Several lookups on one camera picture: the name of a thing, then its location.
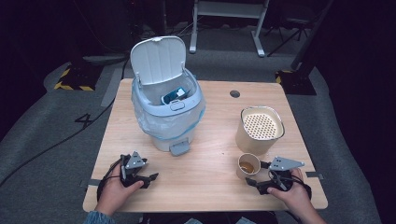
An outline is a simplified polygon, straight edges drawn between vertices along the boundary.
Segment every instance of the metal stand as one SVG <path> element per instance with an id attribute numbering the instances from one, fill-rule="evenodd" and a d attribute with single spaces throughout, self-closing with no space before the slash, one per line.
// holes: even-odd
<path id="1" fill-rule="evenodd" d="M 196 52 L 197 43 L 197 22 L 198 15 L 206 16 L 222 16 L 222 17 L 238 17 L 238 18 L 252 18 L 259 19 L 256 31 L 252 31 L 254 44 L 257 53 L 260 57 L 264 57 L 265 53 L 262 48 L 262 43 L 259 39 L 260 30 L 262 29 L 262 22 L 265 18 L 265 13 L 268 8 L 268 0 L 263 5 L 250 5 L 238 3 L 223 3 L 223 2 L 206 2 L 195 0 L 193 12 L 193 26 L 190 42 L 190 53 Z"/>

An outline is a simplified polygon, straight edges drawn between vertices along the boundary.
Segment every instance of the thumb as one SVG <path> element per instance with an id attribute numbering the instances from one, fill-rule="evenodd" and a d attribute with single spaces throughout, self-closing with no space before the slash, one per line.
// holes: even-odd
<path id="1" fill-rule="evenodd" d="M 132 194 L 133 192 L 137 191 L 140 189 L 145 183 L 142 180 L 137 181 L 136 183 L 132 184 L 129 186 L 127 189 L 129 194 Z"/>
<path id="2" fill-rule="evenodd" d="M 268 192 L 269 194 L 274 195 L 276 198 L 278 198 L 278 199 L 280 199 L 280 200 L 282 199 L 282 197 L 281 197 L 282 191 L 280 191 L 279 189 L 268 188 L 268 189 L 267 189 L 267 192 Z"/>

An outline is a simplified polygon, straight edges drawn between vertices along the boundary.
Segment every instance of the beige container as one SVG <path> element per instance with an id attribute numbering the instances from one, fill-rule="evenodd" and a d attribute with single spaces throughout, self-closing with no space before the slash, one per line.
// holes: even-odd
<path id="1" fill-rule="evenodd" d="M 241 112 L 235 141 L 242 151 L 260 156 L 284 134 L 282 120 L 273 108 L 252 106 Z"/>
<path id="2" fill-rule="evenodd" d="M 261 168 L 262 166 L 259 158 L 253 154 L 244 153 L 238 159 L 236 175 L 244 180 L 246 177 L 251 178 L 256 175 Z"/>

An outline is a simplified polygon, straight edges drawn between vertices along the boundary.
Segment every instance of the person's left hand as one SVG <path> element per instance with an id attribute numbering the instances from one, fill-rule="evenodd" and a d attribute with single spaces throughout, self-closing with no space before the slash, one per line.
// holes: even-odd
<path id="1" fill-rule="evenodd" d="M 121 208 L 126 200 L 131 196 L 132 193 L 137 191 L 143 186 L 143 181 L 137 181 L 130 187 L 125 188 L 120 178 L 120 164 L 118 164 L 114 170 L 109 174 L 111 177 L 105 183 L 102 194 L 99 198 L 99 202 L 95 207 L 95 210 L 108 216 L 112 216 L 119 208 Z"/>

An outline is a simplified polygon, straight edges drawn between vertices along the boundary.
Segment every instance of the white trash can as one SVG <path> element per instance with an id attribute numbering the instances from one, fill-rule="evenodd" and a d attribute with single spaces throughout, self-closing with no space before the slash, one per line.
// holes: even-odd
<path id="1" fill-rule="evenodd" d="M 176 36 L 154 37 L 131 51 L 139 126 L 156 148 L 174 156 L 190 150 L 194 128 L 205 113 L 205 98 L 185 62 L 186 47 Z"/>

